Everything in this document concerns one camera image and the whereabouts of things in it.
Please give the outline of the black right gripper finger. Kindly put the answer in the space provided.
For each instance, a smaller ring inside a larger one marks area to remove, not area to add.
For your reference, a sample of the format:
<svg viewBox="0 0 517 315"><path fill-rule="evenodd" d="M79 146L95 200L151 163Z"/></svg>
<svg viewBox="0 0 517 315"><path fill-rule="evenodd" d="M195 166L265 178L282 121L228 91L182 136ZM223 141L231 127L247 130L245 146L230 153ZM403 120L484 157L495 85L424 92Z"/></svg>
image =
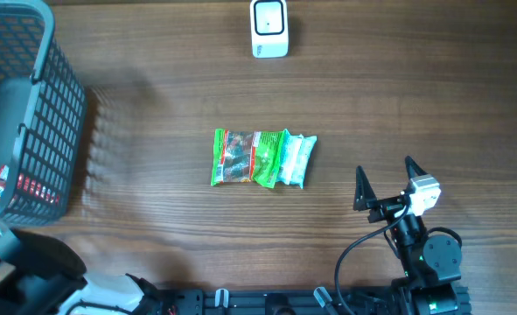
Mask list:
<svg viewBox="0 0 517 315"><path fill-rule="evenodd" d="M405 157L405 166L409 179L424 176L427 174L427 172L421 166L419 166L411 156Z"/></svg>
<svg viewBox="0 0 517 315"><path fill-rule="evenodd" d="M376 195L364 169L359 165L356 168L356 187L353 201L355 211L365 211L374 207L377 202Z"/></svg>

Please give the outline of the light blue tissue pack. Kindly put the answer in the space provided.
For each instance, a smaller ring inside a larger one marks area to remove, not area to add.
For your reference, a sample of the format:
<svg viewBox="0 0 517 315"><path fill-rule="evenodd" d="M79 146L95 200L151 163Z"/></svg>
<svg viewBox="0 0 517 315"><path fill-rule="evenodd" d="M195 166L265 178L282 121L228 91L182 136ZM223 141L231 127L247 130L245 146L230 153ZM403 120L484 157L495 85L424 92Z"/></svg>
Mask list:
<svg viewBox="0 0 517 315"><path fill-rule="evenodd" d="M304 188L304 178L311 152L318 138L316 136L291 135L283 131L283 145L280 155L280 168L276 181L288 186Z"/></svg>

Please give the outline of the green snack bag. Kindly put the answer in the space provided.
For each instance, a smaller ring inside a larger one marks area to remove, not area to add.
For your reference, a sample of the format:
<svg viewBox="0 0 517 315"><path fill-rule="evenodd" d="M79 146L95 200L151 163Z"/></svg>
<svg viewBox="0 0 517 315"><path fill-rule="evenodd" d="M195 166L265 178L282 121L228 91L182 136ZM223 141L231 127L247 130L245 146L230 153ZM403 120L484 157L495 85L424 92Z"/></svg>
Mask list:
<svg viewBox="0 0 517 315"><path fill-rule="evenodd" d="M274 188L284 136L283 131L216 129L211 185L256 182Z"/></svg>

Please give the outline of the red candy bar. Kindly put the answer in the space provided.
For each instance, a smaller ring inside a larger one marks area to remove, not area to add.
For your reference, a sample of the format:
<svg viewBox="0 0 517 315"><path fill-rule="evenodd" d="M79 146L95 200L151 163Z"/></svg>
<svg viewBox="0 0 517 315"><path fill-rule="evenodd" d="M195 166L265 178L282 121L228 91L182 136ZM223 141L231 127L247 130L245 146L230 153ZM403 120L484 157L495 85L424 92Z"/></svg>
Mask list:
<svg viewBox="0 0 517 315"><path fill-rule="evenodd" d="M56 190L34 178L25 176L23 173L20 173L17 177L17 189L36 200L43 200L55 205L60 202L60 195Z"/></svg>

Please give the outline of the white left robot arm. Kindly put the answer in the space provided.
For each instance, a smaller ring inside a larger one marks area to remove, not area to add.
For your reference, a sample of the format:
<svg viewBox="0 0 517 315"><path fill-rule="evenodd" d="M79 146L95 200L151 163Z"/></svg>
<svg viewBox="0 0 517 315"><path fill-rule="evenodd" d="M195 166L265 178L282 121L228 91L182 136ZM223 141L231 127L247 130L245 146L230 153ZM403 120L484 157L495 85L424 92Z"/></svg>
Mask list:
<svg viewBox="0 0 517 315"><path fill-rule="evenodd" d="M162 314L158 289L132 275L88 272L64 242L0 219L0 314Z"/></svg>

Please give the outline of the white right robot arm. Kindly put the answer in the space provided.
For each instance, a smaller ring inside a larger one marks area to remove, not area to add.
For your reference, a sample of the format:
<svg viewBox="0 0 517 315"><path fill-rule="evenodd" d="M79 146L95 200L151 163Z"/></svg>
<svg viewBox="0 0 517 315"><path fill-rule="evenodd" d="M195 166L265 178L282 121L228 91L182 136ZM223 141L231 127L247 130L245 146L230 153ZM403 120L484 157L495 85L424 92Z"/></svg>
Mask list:
<svg viewBox="0 0 517 315"><path fill-rule="evenodd" d="M409 182L399 195L376 197L362 167L356 169L353 209L368 211L368 221L387 223L383 235L400 261L404 276L364 296L377 314L470 314L468 289L461 279L462 239L446 227L425 227L422 215L441 194L439 182L412 157L405 158Z"/></svg>

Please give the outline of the white barcode scanner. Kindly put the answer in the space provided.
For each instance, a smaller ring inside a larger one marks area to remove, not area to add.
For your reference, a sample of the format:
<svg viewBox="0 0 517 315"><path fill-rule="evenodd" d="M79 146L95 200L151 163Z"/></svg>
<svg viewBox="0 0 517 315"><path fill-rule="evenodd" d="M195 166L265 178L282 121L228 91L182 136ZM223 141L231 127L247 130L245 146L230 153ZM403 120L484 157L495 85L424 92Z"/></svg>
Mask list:
<svg viewBox="0 0 517 315"><path fill-rule="evenodd" d="M249 5L251 45L257 59L285 57L289 22L285 0L252 0Z"/></svg>

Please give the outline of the dark grey plastic basket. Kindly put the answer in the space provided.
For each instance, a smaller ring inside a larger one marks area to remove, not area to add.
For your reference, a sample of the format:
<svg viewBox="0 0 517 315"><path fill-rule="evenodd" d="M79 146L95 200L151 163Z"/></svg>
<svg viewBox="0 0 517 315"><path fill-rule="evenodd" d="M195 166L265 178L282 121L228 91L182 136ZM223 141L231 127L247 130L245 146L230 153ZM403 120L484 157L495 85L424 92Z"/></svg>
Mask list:
<svg viewBox="0 0 517 315"><path fill-rule="evenodd" d="M0 1L0 167L10 167L0 218L44 226L66 213L87 113L84 87L42 1ZM58 205L17 189L20 173L56 190Z"/></svg>

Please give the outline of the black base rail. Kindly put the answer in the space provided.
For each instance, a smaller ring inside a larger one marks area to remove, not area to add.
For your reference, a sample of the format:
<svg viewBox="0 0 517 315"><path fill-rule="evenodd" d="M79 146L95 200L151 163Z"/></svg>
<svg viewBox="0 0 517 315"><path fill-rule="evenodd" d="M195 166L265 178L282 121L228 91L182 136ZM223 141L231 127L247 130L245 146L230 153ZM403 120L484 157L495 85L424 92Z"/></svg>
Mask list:
<svg viewBox="0 0 517 315"><path fill-rule="evenodd" d="M341 296L333 290L164 290L161 315L325 315L445 314L469 315L472 305L465 287L414 290L409 295L392 287L354 287Z"/></svg>

